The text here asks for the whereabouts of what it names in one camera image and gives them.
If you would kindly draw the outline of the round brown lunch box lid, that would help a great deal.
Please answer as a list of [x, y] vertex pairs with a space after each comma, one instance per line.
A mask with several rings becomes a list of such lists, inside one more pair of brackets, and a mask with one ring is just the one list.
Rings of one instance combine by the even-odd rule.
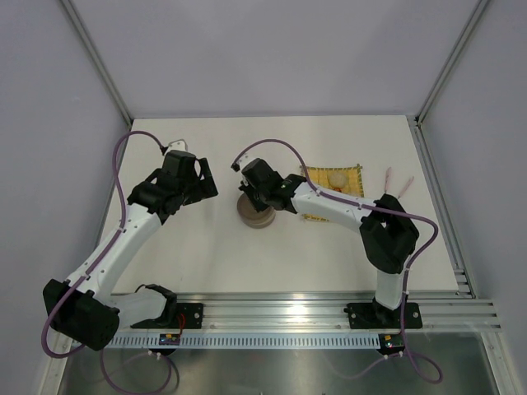
[[242, 216], [257, 216], [259, 213], [270, 213], [274, 211], [271, 207], [265, 208], [263, 211], [257, 211], [251, 201], [247, 198], [246, 195], [242, 194], [239, 196], [236, 208], [240, 217]]

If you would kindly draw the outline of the round metal lunch box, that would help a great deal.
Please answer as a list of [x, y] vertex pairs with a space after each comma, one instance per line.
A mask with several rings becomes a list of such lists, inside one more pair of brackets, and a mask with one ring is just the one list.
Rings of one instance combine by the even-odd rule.
[[242, 216], [242, 221], [253, 229], [263, 229], [271, 225], [275, 219], [275, 212], [259, 213], [257, 216]]

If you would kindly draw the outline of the metal tongs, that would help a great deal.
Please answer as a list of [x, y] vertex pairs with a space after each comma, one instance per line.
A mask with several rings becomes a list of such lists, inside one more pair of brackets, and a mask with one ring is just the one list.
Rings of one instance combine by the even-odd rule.
[[385, 170], [383, 193], [395, 196], [397, 199], [402, 198], [412, 187], [415, 177], [410, 175], [406, 178], [399, 176], [390, 166]]

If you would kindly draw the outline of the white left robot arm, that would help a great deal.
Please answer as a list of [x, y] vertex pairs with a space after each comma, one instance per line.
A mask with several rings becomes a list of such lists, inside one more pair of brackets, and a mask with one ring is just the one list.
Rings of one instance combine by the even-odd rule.
[[128, 197], [113, 233], [66, 280], [50, 280], [43, 289], [54, 329], [93, 351], [105, 348], [115, 333], [131, 328], [175, 328], [183, 322], [176, 293], [159, 285], [129, 295], [112, 291], [139, 249], [182, 206], [218, 194], [207, 159], [169, 151], [160, 168]]

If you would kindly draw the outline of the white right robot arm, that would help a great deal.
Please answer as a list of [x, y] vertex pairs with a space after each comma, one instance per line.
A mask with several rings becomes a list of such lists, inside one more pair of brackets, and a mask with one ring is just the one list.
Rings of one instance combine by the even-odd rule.
[[276, 211], [322, 217], [361, 236], [366, 258], [377, 270], [375, 296], [370, 305], [347, 311], [381, 327], [397, 323], [403, 316], [403, 268], [414, 252], [419, 232], [404, 217], [379, 212], [380, 208], [402, 212], [397, 199], [383, 195], [377, 201], [345, 197], [326, 188], [315, 187], [306, 177], [286, 178], [242, 174], [240, 190], [256, 211], [271, 207]]

